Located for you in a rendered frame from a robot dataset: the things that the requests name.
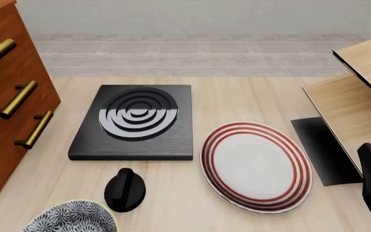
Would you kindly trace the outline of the wooden cabinet drawer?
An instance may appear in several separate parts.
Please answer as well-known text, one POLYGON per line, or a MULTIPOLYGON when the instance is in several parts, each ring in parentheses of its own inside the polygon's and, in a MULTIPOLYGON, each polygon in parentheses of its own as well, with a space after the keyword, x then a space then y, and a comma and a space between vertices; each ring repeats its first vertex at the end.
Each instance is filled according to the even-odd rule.
POLYGON ((16 0, 0 0, 0 43, 12 39, 16 47, 0 59, 0 100, 15 94, 16 84, 38 80, 44 67, 15 6, 16 0))
MULTIPOLYGON (((19 165, 28 151, 22 146, 15 146, 15 140, 26 140, 39 120, 33 119, 34 115, 43 115, 46 111, 54 112, 61 100, 51 80, 35 81, 38 87, 27 98, 22 106, 10 119, 0 118, 0 191, 19 165)), ((14 86, 15 94, 20 92, 14 86)), ((0 100, 0 110, 10 100, 6 97, 0 100)))
POLYGON ((22 153, 39 122, 35 115, 55 111, 61 100, 34 48, 15 48, 0 60, 0 154, 22 153))

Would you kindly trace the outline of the round black stove knob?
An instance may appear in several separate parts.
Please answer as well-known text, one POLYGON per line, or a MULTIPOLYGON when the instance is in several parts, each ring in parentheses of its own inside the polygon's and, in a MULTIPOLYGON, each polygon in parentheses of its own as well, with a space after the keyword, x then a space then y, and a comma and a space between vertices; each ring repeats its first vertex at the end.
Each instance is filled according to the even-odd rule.
POLYGON ((142 177, 130 168, 122 168, 104 189, 104 200, 108 207, 119 213, 137 208, 146 196, 146 185, 142 177))

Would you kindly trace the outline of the flat black stove plate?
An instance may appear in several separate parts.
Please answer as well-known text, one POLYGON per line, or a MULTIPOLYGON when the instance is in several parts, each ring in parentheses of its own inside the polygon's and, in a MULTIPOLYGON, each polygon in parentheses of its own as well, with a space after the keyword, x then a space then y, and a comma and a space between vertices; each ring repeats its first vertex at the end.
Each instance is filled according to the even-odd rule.
POLYGON ((103 84, 70 160, 192 160, 191 85, 103 84))

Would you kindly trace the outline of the white plate with red rings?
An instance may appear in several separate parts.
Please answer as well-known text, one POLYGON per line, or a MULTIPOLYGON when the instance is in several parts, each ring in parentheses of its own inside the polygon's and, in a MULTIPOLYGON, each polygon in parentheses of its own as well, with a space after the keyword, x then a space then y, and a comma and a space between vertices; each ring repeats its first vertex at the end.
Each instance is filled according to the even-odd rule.
POLYGON ((306 154, 290 137, 260 123, 236 121, 211 131, 200 148, 200 165, 217 194, 252 212, 287 212, 312 189, 306 154))

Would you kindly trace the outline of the pale wooden rack black base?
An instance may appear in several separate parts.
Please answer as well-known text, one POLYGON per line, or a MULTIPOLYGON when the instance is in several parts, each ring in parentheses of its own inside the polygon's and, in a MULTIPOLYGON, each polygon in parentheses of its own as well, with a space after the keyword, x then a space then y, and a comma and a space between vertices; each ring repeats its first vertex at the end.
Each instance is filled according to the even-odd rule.
POLYGON ((371 144, 371 40, 332 53, 348 73, 303 86, 318 116, 291 122, 324 186, 360 183, 371 144))

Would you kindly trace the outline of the black white patterned bowl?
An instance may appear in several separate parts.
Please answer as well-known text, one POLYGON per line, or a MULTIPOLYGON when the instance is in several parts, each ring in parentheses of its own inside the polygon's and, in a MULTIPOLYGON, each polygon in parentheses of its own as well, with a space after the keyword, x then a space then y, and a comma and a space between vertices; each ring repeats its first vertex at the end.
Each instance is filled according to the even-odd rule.
POLYGON ((111 210, 92 200, 69 200, 36 216, 23 232, 119 232, 111 210))

